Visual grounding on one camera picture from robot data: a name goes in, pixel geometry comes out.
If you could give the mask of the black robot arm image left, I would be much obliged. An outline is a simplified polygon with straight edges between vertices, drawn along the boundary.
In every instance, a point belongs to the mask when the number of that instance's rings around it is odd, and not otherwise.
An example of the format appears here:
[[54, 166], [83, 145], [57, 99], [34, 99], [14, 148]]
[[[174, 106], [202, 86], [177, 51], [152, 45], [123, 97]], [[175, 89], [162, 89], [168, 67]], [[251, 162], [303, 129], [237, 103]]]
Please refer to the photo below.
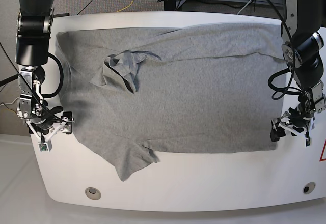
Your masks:
[[[63, 86], [64, 71], [61, 62], [49, 53], [54, 0], [19, 0], [15, 61], [21, 66], [18, 85], [21, 89], [17, 104], [17, 115], [28, 125], [32, 134], [41, 142], [58, 131], [72, 133], [72, 112], [64, 112], [61, 106], [48, 109], [47, 100], [57, 96]], [[45, 81], [43, 66], [48, 59], [56, 62], [60, 80], [56, 90], [50, 94], [41, 92]]]

